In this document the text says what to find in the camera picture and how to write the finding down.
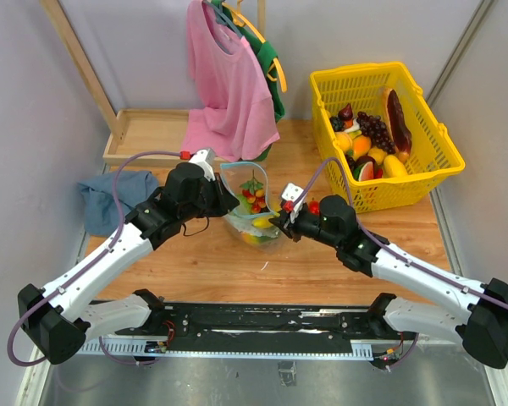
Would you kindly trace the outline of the yellow banana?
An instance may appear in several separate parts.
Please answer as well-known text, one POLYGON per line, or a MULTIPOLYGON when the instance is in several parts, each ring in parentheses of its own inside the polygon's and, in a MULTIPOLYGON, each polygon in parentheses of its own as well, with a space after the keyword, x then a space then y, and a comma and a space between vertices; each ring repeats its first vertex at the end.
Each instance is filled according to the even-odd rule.
POLYGON ((251 221, 251 225, 259 229, 268 229, 273 226, 271 223, 273 219, 275 219, 275 216, 257 217, 251 221))

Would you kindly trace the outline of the clear zip top bag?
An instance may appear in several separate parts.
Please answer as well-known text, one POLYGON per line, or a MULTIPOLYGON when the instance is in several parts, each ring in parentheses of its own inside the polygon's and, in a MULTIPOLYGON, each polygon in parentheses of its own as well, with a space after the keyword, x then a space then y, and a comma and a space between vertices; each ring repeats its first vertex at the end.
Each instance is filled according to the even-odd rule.
POLYGON ((269 220, 276 217, 279 201, 270 194, 265 169, 257 162, 222 163, 220 175, 226 189, 239 201, 224 217, 228 230, 254 249, 276 250, 282 234, 269 220))

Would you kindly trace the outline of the green yellow mango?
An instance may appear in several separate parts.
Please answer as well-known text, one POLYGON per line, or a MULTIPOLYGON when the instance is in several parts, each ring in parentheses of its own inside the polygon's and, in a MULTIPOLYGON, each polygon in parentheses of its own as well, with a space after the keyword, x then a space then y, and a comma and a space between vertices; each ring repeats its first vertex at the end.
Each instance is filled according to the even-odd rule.
POLYGON ((273 238, 271 237, 265 235, 257 236, 250 233, 242 233, 241 238, 245 243, 252 247, 262 247, 273 241, 273 238))

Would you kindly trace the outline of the green cabbage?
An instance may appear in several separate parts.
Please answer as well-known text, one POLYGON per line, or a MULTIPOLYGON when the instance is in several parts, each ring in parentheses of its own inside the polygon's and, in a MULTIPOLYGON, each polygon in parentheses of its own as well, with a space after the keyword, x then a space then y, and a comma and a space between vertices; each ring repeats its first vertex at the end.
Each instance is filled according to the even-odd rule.
POLYGON ((240 202, 240 204, 233 210, 233 213, 238 217, 251 216, 252 203, 250 203, 248 199, 243 195, 238 196, 237 199, 240 202))

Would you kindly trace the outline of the red bell pepper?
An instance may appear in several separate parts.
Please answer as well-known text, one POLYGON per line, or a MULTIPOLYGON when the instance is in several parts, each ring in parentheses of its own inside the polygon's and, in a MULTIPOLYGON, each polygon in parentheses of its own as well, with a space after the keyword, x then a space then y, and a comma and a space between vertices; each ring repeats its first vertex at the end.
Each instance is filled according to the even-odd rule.
POLYGON ((311 200, 308 203, 308 210, 311 214, 318 216, 320 214, 320 203, 318 200, 311 200))

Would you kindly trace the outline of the red cherry bunch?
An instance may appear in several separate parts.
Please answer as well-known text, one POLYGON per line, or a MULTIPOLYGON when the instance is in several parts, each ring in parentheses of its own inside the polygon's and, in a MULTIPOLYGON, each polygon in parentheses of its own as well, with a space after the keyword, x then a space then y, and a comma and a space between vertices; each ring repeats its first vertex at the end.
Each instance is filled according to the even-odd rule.
POLYGON ((257 179, 255 172, 252 172, 251 177, 240 185, 240 192, 252 203, 252 215, 268 212, 265 185, 257 179))

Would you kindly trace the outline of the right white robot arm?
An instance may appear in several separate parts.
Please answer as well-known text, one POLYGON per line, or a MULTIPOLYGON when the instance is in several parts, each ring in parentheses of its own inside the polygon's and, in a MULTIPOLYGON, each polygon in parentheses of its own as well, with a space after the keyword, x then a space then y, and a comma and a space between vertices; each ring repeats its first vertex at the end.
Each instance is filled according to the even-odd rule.
POLYGON ((309 238, 334 248, 348 269, 404 287, 428 304, 382 294, 367 316, 377 338, 394 331, 416 332, 460 344, 476 361, 495 369, 508 364, 508 284, 460 277, 405 252, 366 230, 338 195, 324 197, 316 214, 307 206, 281 210, 270 221, 288 238, 309 238))

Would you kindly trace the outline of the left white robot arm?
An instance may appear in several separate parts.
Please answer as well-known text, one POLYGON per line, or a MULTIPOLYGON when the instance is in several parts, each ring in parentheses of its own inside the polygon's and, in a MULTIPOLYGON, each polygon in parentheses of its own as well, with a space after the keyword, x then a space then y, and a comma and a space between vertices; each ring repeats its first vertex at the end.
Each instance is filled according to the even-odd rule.
POLYGON ((19 292, 23 331, 53 365, 96 337, 127 328, 148 335, 159 332, 165 324, 164 305, 146 289, 123 300, 92 300, 129 266, 179 234, 189 220, 223 217, 238 204, 213 171, 207 151, 198 151, 168 173, 164 186, 121 216, 110 239, 76 267, 43 288, 28 284, 19 292))

